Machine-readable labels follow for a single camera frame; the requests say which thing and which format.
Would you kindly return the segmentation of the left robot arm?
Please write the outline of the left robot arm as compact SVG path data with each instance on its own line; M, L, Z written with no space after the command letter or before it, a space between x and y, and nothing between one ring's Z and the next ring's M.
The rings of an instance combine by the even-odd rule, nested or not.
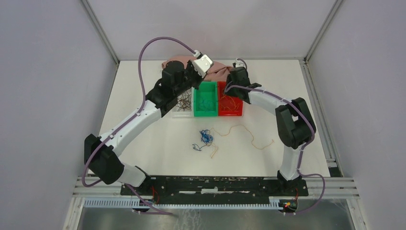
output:
M176 106L181 94L191 88L197 89L212 65L212 61L204 58L190 60L187 65L179 61L169 62L139 108L109 132L99 137L89 134L84 140L85 168L99 180L91 184L82 180L82 184L90 187L100 182L121 182L132 185L140 195L147 194L151 188L147 174L136 166L122 163L119 155L144 129Z

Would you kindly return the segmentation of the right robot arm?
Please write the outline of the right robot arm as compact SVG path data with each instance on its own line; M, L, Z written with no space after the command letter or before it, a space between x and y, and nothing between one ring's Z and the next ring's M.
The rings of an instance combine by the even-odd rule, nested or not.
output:
M244 66L234 66L226 79L225 94L261 107L275 115L277 132L284 144L282 165L277 172L277 191L290 195L302 178L300 165L304 148L315 138L316 126L305 99L288 100L251 83Z

